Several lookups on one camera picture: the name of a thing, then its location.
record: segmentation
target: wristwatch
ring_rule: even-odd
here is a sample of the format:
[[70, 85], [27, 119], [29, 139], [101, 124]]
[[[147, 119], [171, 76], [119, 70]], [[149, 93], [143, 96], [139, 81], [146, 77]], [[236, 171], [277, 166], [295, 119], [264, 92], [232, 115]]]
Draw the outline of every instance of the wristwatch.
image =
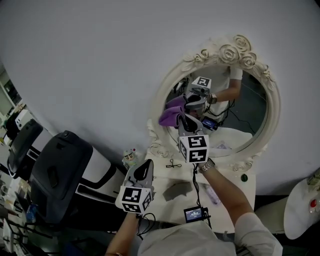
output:
[[214, 161], [212, 161], [210, 158], [208, 158], [208, 162], [205, 163], [204, 166], [202, 166], [201, 168], [199, 168], [199, 173], [203, 174], [205, 173], [208, 169], [210, 169], [211, 167], [215, 167], [216, 164]]
[[211, 104], [216, 104], [217, 103], [217, 96], [214, 93], [211, 93]]

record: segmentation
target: carved rose decoration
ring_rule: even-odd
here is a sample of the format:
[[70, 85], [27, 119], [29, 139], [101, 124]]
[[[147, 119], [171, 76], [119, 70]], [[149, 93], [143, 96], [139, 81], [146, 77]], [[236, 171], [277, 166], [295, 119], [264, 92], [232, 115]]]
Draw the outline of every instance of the carved rose decoration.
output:
[[252, 52], [245, 53], [240, 59], [240, 67], [242, 69], [252, 69], [257, 61], [257, 55]]
[[262, 75], [264, 76], [265, 79], [269, 79], [271, 77], [269, 70], [263, 71]]
[[193, 65], [195, 65], [198, 69], [201, 69], [207, 60], [211, 58], [210, 51], [207, 49], [201, 50], [200, 53], [197, 53], [195, 55], [186, 54], [183, 57], [183, 60], [186, 62], [185, 65], [182, 68], [182, 71], [188, 71], [190, 70]]
[[233, 38], [233, 41], [235, 46], [239, 48], [240, 52], [245, 53], [251, 51], [251, 44], [243, 35], [236, 35]]
[[234, 46], [225, 44], [220, 48], [219, 57], [224, 63], [234, 64], [239, 60], [239, 52]]

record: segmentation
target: small figurine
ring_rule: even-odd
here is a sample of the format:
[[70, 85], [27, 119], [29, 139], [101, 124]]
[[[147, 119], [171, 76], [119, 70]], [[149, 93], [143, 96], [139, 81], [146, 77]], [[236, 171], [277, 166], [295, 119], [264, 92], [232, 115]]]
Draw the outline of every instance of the small figurine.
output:
[[138, 163], [138, 157], [135, 153], [136, 149], [126, 150], [123, 152], [123, 165], [127, 170], [129, 170], [132, 166], [135, 166]]

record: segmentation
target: white shirt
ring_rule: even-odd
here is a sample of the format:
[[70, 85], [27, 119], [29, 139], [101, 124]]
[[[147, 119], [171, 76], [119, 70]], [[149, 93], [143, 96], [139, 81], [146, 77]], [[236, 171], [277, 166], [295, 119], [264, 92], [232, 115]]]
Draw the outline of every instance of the white shirt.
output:
[[[211, 79], [210, 91], [213, 94], [221, 92], [229, 88], [230, 79], [242, 80], [243, 71], [239, 68], [228, 66], [208, 66], [199, 70], [196, 70], [191, 74], [191, 83], [197, 77], [209, 78]], [[217, 102], [210, 106], [210, 111], [215, 115], [220, 114], [227, 108], [228, 101]]]
[[[246, 247], [252, 255], [282, 255], [282, 246], [254, 213], [239, 217], [234, 231], [234, 243]], [[151, 232], [142, 241], [138, 255], [235, 256], [234, 243], [217, 239], [207, 223], [200, 220]]]

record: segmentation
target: mirror frame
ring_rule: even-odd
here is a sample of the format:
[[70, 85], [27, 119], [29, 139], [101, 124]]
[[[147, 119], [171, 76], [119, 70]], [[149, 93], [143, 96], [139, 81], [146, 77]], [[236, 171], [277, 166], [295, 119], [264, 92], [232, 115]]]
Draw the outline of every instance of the mirror frame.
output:
[[267, 97], [264, 121], [256, 134], [244, 145], [233, 149], [229, 155], [210, 158], [219, 166], [231, 167], [234, 171], [247, 171], [254, 158], [267, 148], [280, 117], [281, 101], [276, 81], [252, 50], [252, 44], [243, 35], [224, 36], [213, 41], [211, 38], [194, 51], [188, 51], [179, 63], [166, 75], [152, 101], [148, 130], [152, 137], [148, 153], [161, 158], [183, 160], [173, 146], [167, 127], [160, 126], [158, 120], [163, 113], [167, 96], [171, 89], [188, 74], [208, 66], [234, 66], [253, 75], [263, 86]]

